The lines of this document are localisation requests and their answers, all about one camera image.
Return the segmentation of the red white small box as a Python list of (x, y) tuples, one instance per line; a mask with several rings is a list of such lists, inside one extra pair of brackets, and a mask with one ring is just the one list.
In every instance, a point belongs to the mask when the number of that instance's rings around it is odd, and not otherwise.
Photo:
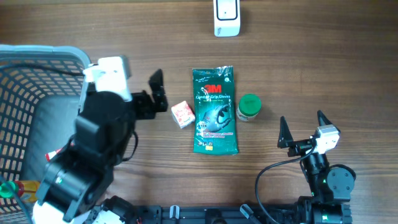
[(195, 121), (195, 114), (186, 101), (171, 107), (172, 116), (181, 129)]

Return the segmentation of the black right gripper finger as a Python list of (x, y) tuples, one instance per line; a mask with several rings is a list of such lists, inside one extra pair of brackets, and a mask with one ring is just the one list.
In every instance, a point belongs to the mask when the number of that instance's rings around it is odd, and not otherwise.
[(326, 126), (332, 124), (332, 122), (325, 116), (325, 114), (321, 110), (317, 111), (317, 118), (319, 126)]
[(280, 117), (280, 131), (279, 131), (279, 138), (278, 138), (278, 143), (277, 147), (279, 148), (287, 148), (293, 145), (293, 137), (291, 135), (291, 132), (289, 130), (289, 126), (286, 122), (286, 119), (284, 116)]

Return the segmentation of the green 3M gloves packet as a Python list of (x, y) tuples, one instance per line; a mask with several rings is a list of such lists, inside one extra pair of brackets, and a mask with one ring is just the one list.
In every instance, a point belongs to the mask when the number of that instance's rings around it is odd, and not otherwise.
[(221, 156), (239, 152), (234, 97), (232, 66), (193, 69), (194, 153)]

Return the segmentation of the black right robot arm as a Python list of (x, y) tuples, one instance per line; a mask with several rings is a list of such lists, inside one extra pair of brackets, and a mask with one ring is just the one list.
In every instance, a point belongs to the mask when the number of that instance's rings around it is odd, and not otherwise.
[(295, 223), (351, 223), (348, 202), (354, 189), (356, 173), (343, 164), (331, 165), (326, 153), (334, 149), (341, 131), (317, 111), (319, 126), (308, 139), (295, 141), (284, 117), (280, 118), (277, 147), (287, 148), (289, 157), (300, 159), (300, 168), (312, 195), (299, 197), (295, 203)]

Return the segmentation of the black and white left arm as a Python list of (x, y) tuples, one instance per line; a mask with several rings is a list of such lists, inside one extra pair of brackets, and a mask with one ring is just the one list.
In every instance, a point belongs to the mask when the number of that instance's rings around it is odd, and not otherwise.
[(167, 111), (161, 69), (149, 78), (151, 94), (131, 93), (127, 75), (115, 69), (84, 73), (88, 86), (75, 133), (45, 167), (34, 223), (83, 223), (113, 182), (115, 166), (128, 160), (125, 151), (137, 138), (136, 121)]

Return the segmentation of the white barcode scanner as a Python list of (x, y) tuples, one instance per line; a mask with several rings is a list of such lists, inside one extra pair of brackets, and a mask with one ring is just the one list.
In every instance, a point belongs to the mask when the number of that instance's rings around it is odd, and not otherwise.
[(237, 36), (241, 28), (240, 0), (213, 0), (214, 35)]

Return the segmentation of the grey plastic mesh basket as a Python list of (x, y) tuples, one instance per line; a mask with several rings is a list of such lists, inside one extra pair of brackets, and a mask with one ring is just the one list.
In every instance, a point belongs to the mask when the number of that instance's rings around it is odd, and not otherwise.
[(1, 45), (1, 175), (43, 179), (46, 153), (63, 147), (86, 87), (91, 63), (82, 50), (45, 45)]

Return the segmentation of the red stick sachet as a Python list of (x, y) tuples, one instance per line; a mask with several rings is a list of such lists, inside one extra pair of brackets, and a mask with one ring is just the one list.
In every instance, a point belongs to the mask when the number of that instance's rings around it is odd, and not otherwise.
[(62, 148), (46, 153), (45, 158), (46, 158), (47, 162), (49, 162), (52, 158), (54, 158), (61, 151), (62, 151)]

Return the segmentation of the red sauce bottle green cap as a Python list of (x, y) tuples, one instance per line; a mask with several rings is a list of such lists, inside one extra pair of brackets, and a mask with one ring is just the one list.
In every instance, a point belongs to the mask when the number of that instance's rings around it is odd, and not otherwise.
[(36, 180), (7, 181), (12, 190), (1, 184), (1, 198), (13, 198), (12, 192), (15, 192), (23, 202), (34, 203), (37, 201), (36, 192), (39, 189), (40, 182)]

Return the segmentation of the green lid jar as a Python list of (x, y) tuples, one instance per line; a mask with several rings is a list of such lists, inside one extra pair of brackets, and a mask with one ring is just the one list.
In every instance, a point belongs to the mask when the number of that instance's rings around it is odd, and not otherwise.
[(241, 97), (236, 114), (241, 121), (254, 119), (262, 108), (261, 99), (255, 94), (246, 94)]

